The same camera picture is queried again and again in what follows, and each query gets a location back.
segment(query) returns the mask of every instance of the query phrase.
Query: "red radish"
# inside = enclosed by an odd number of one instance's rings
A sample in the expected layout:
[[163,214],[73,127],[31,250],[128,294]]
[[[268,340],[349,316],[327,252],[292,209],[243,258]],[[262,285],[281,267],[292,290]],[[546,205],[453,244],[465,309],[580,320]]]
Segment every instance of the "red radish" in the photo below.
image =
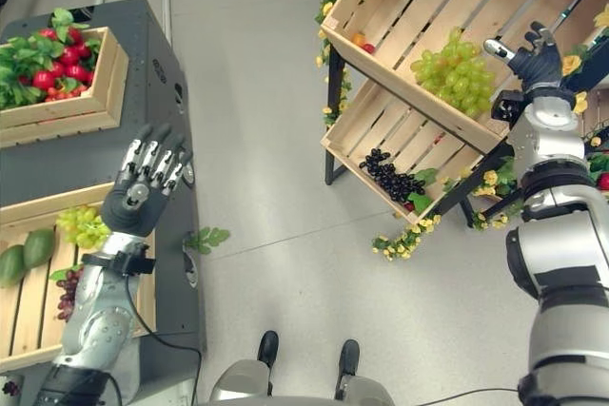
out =
[[67,66],[66,76],[70,78],[75,78],[78,81],[85,82],[86,80],[88,80],[88,71],[81,66]]
[[364,43],[362,45],[362,49],[367,52],[368,54],[372,54],[375,50],[374,45],[370,44],[370,43]]
[[80,54],[78,54],[76,47],[65,47],[64,53],[59,57],[59,60],[62,64],[71,66],[73,64],[78,64]]
[[599,189],[609,190],[609,172],[602,173],[599,177]]
[[62,76],[64,76],[65,71],[66,68],[63,66],[63,64],[57,61],[53,61],[53,68],[50,70],[50,72],[55,78],[61,78]]
[[34,73],[34,79],[31,85],[38,87],[39,89],[47,90],[48,88],[55,86],[55,77],[48,70],[38,70]]
[[78,55],[80,55],[81,58],[87,59],[88,57],[90,57],[91,50],[88,48],[87,45],[85,45],[85,42],[81,42],[78,45],[75,45],[74,47],[78,51]]
[[83,41],[83,34],[75,28],[68,28],[68,37],[74,45],[78,45]]
[[38,33],[43,37],[50,38],[51,40],[57,40],[57,32],[53,29],[40,29]]

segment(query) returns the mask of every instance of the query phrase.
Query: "black cable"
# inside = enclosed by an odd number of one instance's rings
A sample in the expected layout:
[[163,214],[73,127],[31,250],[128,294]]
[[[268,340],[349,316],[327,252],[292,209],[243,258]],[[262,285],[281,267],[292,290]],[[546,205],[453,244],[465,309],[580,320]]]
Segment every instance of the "black cable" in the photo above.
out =
[[430,406],[432,404],[444,403],[445,401],[450,401],[451,399],[456,399],[456,398],[459,398],[461,396],[466,396],[466,395],[479,394],[480,392],[516,392],[516,393],[518,393],[518,390],[506,389],[504,387],[493,387],[493,388],[489,388],[489,389],[476,389],[476,390],[470,390],[469,392],[463,392],[462,394],[448,396],[446,398],[437,399],[435,401],[430,401],[428,403],[417,404],[416,406]]
[[116,382],[116,379],[110,373],[108,373],[108,380],[112,383],[114,392],[116,392],[116,401],[118,402],[118,406],[123,406],[123,397],[121,396],[121,389],[118,387],[118,382]]
[[154,333],[150,327],[144,322],[140,313],[137,312],[135,308],[135,304],[133,303],[133,299],[131,298],[131,294],[129,293],[129,276],[125,276],[125,293],[127,294],[127,300],[129,302],[129,306],[131,307],[131,311],[140,322],[140,325],[147,331],[147,333],[155,339],[157,342],[163,344],[164,346],[170,347],[172,349],[179,349],[181,351],[190,351],[197,354],[199,358],[199,362],[197,363],[197,377],[194,378],[194,385],[192,386],[192,399],[190,401],[190,406],[195,406],[195,398],[197,396],[197,385],[199,384],[199,375],[201,374],[201,364],[203,363],[203,356],[201,355],[201,351],[196,347],[188,347],[188,346],[179,346],[178,344],[172,344],[170,342],[165,341],[161,337],[159,337],[156,333]]

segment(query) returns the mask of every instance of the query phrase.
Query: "wooden crate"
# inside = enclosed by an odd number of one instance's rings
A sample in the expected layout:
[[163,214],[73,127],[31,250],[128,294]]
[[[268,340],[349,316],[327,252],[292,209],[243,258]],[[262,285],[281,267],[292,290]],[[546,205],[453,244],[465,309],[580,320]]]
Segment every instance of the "wooden crate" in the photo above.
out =
[[[444,178],[459,178],[464,169],[469,170],[481,158],[480,152],[370,80],[325,134],[322,145],[410,223],[423,218],[444,195]],[[426,188],[433,203],[421,215],[392,202],[370,175],[359,168],[373,147],[391,153],[389,161],[396,166],[396,173],[438,169],[437,181]]]
[[[53,227],[60,211],[81,204],[101,205],[112,183],[75,190],[26,203],[0,208],[0,251],[23,243],[28,232]],[[61,351],[65,321],[59,320],[57,304],[64,293],[48,276],[68,268],[92,252],[78,248],[59,236],[49,262],[31,269],[19,285],[0,289],[0,373],[52,360]],[[154,257],[154,232],[147,238],[148,257]],[[136,306],[151,328],[156,328],[154,275],[142,275]],[[139,329],[136,334],[142,335]]]
[[120,124],[128,56],[109,28],[84,30],[83,36],[102,40],[91,87],[80,97],[0,111],[0,147]]
[[[322,28],[343,58],[386,87],[443,130],[486,153],[505,134],[505,124],[488,113],[473,120],[419,87],[410,64],[425,49],[440,50],[454,27],[462,39],[481,44],[499,37],[511,48],[523,40],[533,20],[555,29],[560,49],[568,51],[594,29],[593,18],[607,0],[338,0]],[[373,55],[351,43],[356,32],[376,47]],[[509,68],[486,57],[495,83],[514,84]]]

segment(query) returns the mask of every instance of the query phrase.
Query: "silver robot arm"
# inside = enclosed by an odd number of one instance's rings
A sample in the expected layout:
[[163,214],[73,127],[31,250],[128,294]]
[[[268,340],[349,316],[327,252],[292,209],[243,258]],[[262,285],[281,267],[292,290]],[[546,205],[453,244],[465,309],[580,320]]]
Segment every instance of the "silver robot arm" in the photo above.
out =
[[99,252],[83,256],[85,269],[62,335],[62,352],[52,363],[36,406],[97,405],[108,381],[107,371],[131,338],[136,317],[127,288],[133,300],[139,275],[152,273],[154,260],[146,258],[145,238],[192,157],[190,152],[180,155],[182,135],[175,136],[161,153],[170,131],[164,125],[152,134],[151,126],[145,126],[129,146],[101,210],[112,232]]
[[574,95],[560,86],[560,54],[539,23],[529,51],[487,40],[487,52],[522,78],[493,117],[508,121],[524,223],[508,233],[517,285],[538,300],[529,345],[526,406],[609,404],[609,205],[588,178]]

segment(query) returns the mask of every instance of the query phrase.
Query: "gray floor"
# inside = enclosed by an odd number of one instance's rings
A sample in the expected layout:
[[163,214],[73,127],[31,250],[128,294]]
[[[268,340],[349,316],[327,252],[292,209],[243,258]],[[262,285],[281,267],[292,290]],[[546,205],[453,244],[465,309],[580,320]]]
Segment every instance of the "gray floor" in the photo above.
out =
[[[56,5],[11,0],[0,27]],[[155,11],[160,0],[150,0]],[[503,231],[466,229],[456,211],[409,261],[370,252],[401,223],[353,176],[323,183],[319,0],[172,0],[187,73],[203,224],[232,237],[202,259],[208,352],[200,399],[266,329],[280,333],[275,395],[331,396],[343,341],[396,404],[515,386],[536,305],[513,284]],[[482,394],[453,405],[515,405]]]

